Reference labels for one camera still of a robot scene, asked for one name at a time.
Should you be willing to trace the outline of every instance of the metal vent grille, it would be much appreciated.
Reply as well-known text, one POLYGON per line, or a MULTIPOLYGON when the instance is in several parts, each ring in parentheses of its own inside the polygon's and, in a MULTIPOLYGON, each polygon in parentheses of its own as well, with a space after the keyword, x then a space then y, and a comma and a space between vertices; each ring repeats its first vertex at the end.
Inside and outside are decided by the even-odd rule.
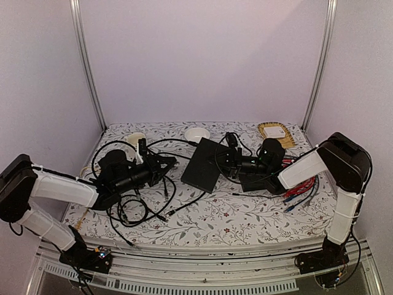
MULTIPOLYGON (((45 271, 77 281, 75 271, 66 266, 45 263, 45 271)), ((295 280, 286 280, 277 283, 268 283, 252 286, 230 286, 230 287, 183 287, 183 286, 159 286, 151 284, 133 283, 126 280, 107 278, 106 285, 91 285, 100 288, 122 291, 125 293, 139 295, 258 295, 258 294, 282 294, 299 290, 295 280)))

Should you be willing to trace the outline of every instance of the white wall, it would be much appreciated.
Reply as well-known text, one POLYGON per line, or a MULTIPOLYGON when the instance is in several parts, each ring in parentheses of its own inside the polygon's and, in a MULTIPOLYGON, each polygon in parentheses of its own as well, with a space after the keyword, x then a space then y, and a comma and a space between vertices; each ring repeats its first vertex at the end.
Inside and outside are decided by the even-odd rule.
POLYGON ((393 294, 393 6, 339 1, 311 122, 314 143, 341 131, 370 152, 375 173, 356 232, 366 236, 386 294, 393 294))
POLYGON ((300 123, 327 1, 81 1, 109 124, 300 123))
MULTIPOLYGON (((0 9, 0 171, 18 154, 78 173, 99 137, 69 1, 8 0, 0 9)), ((63 203, 45 202, 57 217, 63 203)), ((39 239, 0 221, 0 294, 23 294, 39 239)))

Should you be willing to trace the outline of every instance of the floral pattern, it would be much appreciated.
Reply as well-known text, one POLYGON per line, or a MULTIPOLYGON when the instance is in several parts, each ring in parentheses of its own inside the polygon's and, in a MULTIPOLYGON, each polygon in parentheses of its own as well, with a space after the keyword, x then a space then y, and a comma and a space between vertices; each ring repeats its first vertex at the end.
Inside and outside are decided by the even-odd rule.
MULTIPOLYGON (((178 122, 155 124, 114 124, 105 132, 98 148, 112 140, 126 140, 133 132, 143 132, 147 142, 162 138, 184 138, 184 132, 191 127, 203 127, 210 131, 211 139, 219 141, 225 132, 237 132, 243 143, 254 152, 262 143, 258 123, 239 122, 178 122)), ((297 125, 286 124, 297 145, 287 150, 287 154, 299 156, 310 149, 307 140, 297 125)), ((99 160, 107 151, 115 148, 132 151, 122 144, 106 147, 98 156, 99 160)), ((194 147, 180 142, 165 141, 154 146, 155 151, 173 152, 191 157, 194 147)), ((181 183, 180 177, 188 160, 178 157, 178 163, 168 173, 177 186, 174 200, 167 211, 177 208, 195 198, 201 191, 181 183)), ((85 178, 90 170, 85 171, 85 178)), ((169 194, 172 187, 168 183, 169 194)), ((251 245, 279 243, 324 235, 333 216, 336 200, 325 175, 320 175, 320 186, 316 196, 303 206, 297 206, 289 213, 282 197, 267 199, 253 195, 271 196, 267 191, 247 193, 250 196, 234 196, 232 192, 242 193, 241 186, 220 177, 214 192, 206 194, 201 200, 184 208, 163 222, 153 218, 133 228, 125 228, 114 221, 115 227, 133 243, 150 243, 179 246, 251 245)), ((163 183, 141 190, 143 200, 152 210, 158 211, 167 201, 163 193, 163 183)), ((125 208, 129 220, 134 216, 141 218, 143 207, 136 202, 125 208)), ((85 208, 71 204, 66 212, 65 223, 75 226, 85 213, 85 208)), ((89 210, 80 228, 80 233, 90 237, 112 240, 122 239, 112 230, 109 219, 103 211, 89 210)))

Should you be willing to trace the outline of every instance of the white bowl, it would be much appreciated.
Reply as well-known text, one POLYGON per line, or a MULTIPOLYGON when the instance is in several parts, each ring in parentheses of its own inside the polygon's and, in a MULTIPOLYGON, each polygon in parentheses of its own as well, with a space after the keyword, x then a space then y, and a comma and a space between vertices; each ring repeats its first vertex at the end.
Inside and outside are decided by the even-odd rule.
POLYGON ((201 141, 202 137, 209 139, 210 132, 208 132, 205 128, 195 127, 195 128, 188 129, 184 133, 184 137, 188 141, 193 141, 195 143, 199 143, 201 141))

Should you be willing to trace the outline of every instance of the tabletop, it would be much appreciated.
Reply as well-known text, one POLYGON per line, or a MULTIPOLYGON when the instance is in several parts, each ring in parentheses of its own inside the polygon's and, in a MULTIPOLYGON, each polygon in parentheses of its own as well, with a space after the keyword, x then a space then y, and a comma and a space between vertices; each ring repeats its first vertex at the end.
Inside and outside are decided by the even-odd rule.
MULTIPOLYGON (((243 143, 254 152, 263 139, 255 122, 170 122, 113 124, 105 131, 97 148, 112 141, 126 140, 134 132, 143 132, 147 144, 163 138, 184 139, 188 128, 203 127, 209 130, 213 141, 219 141, 225 132, 237 132, 243 143)), ((285 124, 296 142, 296 146, 286 150, 286 154, 299 156, 311 149, 304 134, 295 124, 285 124)), ((103 149, 97 160, 111 149, 124 149, 130 154, 130 148, 122 144, 112 144, 103 149)), ((180 142, 165 141, 152 148, 191 157, 195 148, 180 142)), ((177 191, 167 211, 177 208, 197 198, 202 192, 183 184, 180 177, 188 160, 178 157, 178 163, 168 173, 176 183, 177 191)), ((84 173, 91 177, 90 170, 84 173)), ((320 185, 315 197, 289 213, 284 210, 288 205, 283 198, 267 199, 250 197, 252 195, 271 196, 267 191, 248 192, 250 196, 234 196, 233 192, 242 193, 241 186, 233 184, 220 176, 212 194, 206 194, 193 205, 178 211, 168 222, 157 218, 146 221, 136 227, 126 228, 114 221, 115 227, 129 241, 138 244, 156 244, 166 246, 232 246, 280 243, 304 238, 321 237, 330 226, 333 209, 336 204, 335 194, 325 174, 319 175, 320 185)), ((172 187, 168 183, 169 194, 172 187)), ((158 211, 167 201, 163 194, 163 183, 141 189, 141 197, 154 211, 158 211)), ((75 226, 85 213, 85 208, 70 204, 64 222, 75 226)), ((137 205, 126 208, 128 216, 138 219, 143 209, 137 205)), ((79 230, 82 235, 122 241, 112 230, 109 218, 104 211, 89 210, 79 230)))

